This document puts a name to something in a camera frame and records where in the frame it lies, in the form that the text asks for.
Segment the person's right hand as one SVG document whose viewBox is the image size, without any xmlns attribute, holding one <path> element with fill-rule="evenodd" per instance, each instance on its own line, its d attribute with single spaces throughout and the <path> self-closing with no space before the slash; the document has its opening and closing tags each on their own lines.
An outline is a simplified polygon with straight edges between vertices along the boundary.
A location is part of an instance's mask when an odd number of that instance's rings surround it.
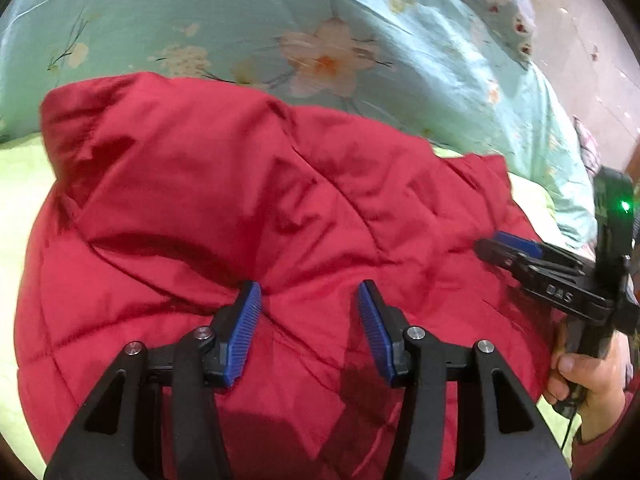
<svg viewBox="0 0 640 480">
<path fill-rule="evenodd" d="M 567 327 L 563 321 L 558 326 L 544 398 L 549 404 L 564 401 L 570 395 L 571 382 L 585 388 L 587 396 L 578 413 L 582 419 L 580 438 L 589 443 L 611 430 L 624 414 L 630 363 L 628 337 L 616 330 L 603 359 L 568 352 L 566 340 Z"/>
</svg>

